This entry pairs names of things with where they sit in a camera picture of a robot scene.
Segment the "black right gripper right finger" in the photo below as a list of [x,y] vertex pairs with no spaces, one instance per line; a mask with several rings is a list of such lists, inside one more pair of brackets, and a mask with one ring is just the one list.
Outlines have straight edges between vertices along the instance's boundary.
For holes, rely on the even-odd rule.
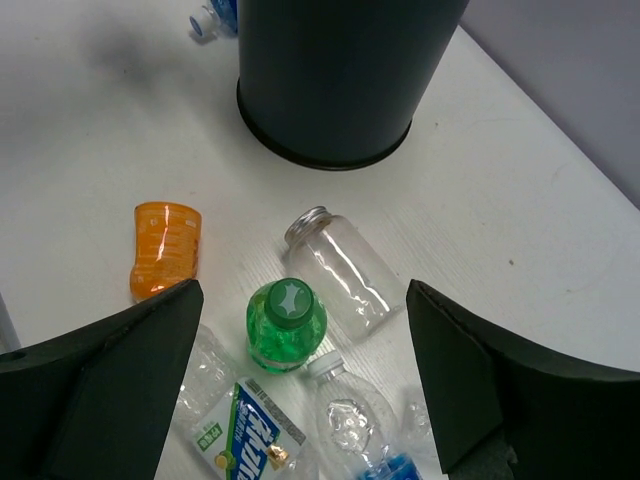
[[635,479],[639,376],[528,340],[412,280],[412,344],[451,479]]

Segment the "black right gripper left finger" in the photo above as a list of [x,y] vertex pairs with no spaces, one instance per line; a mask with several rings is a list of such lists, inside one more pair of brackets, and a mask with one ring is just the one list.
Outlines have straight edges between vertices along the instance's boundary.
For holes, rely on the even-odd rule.
[[199,282],[183,281],[2,354],[2,478],[153,478],[203,303]]

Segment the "orange plastic bottle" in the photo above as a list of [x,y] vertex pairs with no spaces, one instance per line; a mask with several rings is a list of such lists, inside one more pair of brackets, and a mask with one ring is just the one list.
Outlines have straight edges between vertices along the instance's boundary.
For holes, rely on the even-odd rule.
[[202,216],[172,202],[146,202],[134,209],[135,258],[129,286],[144,301],[197,276]]

